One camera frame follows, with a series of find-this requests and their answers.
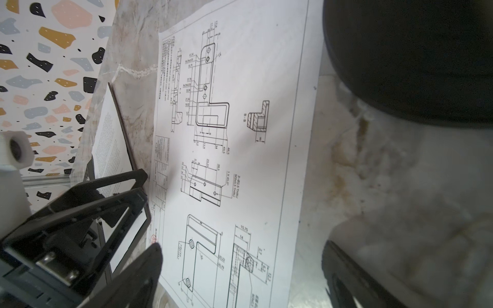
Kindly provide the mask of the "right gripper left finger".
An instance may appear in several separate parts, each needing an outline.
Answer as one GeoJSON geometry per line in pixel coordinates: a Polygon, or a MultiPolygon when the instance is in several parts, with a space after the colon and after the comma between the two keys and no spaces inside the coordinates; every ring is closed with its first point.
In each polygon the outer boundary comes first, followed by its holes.
{"type": "Polygon", "coordinates": [[[154,243],[83,306],[151,307],[162,265],[162,249],[154,243]]]}

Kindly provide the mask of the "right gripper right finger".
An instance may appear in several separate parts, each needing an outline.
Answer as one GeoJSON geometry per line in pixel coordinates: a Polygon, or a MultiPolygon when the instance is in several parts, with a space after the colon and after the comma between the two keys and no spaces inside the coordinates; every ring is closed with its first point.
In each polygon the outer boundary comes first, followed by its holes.
{"type": "Polygon", "coordinates": [[[333,307],[405,306],[331,240],[325,243],[321,267],[333,307]]]}

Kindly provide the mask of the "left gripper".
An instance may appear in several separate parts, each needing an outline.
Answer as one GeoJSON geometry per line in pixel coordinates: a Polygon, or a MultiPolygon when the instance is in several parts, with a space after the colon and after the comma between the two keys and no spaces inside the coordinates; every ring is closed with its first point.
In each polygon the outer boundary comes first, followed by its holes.
{"type": "Polygon", "coordinates": [[[147,203],[143,169],[79,183],[1,240],[1,287],[28,307],[77,307],[147,203]]]}

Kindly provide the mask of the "paper with technical drawings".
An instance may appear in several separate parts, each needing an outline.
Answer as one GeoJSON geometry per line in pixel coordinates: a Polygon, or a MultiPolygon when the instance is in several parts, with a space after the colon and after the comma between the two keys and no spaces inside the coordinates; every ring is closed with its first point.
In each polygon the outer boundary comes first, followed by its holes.
{"type": "Polygon", "coordinates": [[[212,1],[159,33],[148,242],[179,307],[286,307],[322,1],[212,1]]]}

